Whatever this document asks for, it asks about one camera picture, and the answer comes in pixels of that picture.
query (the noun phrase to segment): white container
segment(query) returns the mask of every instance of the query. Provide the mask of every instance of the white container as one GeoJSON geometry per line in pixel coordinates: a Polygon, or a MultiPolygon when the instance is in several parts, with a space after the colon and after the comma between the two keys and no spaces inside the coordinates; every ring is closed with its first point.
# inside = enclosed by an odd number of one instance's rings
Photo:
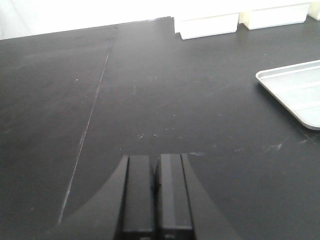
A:
{"type": "Polygon", "coordinates": [[[248,29],[303,23],[306,20],[310,3],[279,6],[241,12],[239,23],[248,29]]]}
{"type": "Polygon", "coordinates": [[[320,1],[311,3],[308,15],[316,20],[320,20],[320,1]]]}
{"type": "Polygon", "coordinates": [[[174,31],[182,39],[193,39],[237,31],[239,13],[217,15],[188,20],[174,18],[174,31]]]}

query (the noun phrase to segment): black tabletop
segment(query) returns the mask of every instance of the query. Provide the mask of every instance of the black tabletop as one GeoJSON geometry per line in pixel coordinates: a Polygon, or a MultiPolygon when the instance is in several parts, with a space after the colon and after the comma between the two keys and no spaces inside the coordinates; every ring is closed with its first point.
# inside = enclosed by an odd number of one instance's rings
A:
{"type": "Polygon", "coordinates": [[[320,133],[255,78],[319,49],[311,18],[190,40],[172,18],[1,40],[1,239],[63,221],[122,155],[161,153],[189,153],[243,239],[320,239],[320,133]]]}

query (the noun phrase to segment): white object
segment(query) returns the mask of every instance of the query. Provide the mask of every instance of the white object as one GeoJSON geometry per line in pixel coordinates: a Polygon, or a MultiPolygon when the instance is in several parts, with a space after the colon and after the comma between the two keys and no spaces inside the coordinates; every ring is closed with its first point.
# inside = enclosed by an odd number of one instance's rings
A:
{"type": "Polygon", "coordinates": [[[308,15],[316,20],[320,20],[320,1],[311,3],[308,15]]]}
{"type": "Polygon", "coordinates": [[[192,39],[237,31],[239,13],[179,20],[174,18],[174,31],[182,39],[192,39]]]}
{"type": "Polygon", "coordinates": [[[259,71],[256,78],[305,127],[320,130],[320,60],[259,71]]]}
{"type": "Polygon", "coordinates": [[[240,13],[239,23],[244,23],[250,30],[303,23],[309,7],[310,3],[302,3],[245,11],[240,13]]]}

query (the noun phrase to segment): metal tray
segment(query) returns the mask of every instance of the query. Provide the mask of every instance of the metal tray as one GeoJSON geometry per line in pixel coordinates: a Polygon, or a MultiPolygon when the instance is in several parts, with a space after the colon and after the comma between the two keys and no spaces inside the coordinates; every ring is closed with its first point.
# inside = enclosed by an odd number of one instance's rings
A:
{"type": "Polygon", "coordinates": [[[320,130],[320,60],[259,71],[255,76],[305,127],[320,130]]]}

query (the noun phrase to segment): black surface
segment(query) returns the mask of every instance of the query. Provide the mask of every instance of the black surface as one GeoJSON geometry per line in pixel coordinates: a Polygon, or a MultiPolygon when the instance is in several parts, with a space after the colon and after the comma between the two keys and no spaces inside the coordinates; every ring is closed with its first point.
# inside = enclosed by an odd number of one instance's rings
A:
{"type": "Polygon", "coordinates": [[[0,239],[57,224],[113,32],[0,41],[0,239]]]}
{"type": "Polygon", "coordinates": [[[148,156],[130,156],[122,239],[155,239],[154,194],[154,173],[148,156]]]}
{"type": "Polygon", "coordinates": [[[194,239],[180,154],[161,154],[156,178],[158,185],[156,217],[159,239],[194,239]]]}
{"type": "Polygon", "coordinates": [[[242,240],[210,199],[195,175],[187,154],[181,155],[195,240],[242,240]]]}
{"type": "Polygon", "coordinates": [[[39,240],[122,240],[128,156],[102,188],[80,209],[39,240]]]}
{"type": "Polygon", "coordinates": [[[57,223],[109,52],[64,218],[122,155],[191,153],[243,239],[320,239],[319,133],[255,78],[319,59],[319,39],[311,18],[191,40],[165,18],[0,41],[1,238],[57,223]]]}

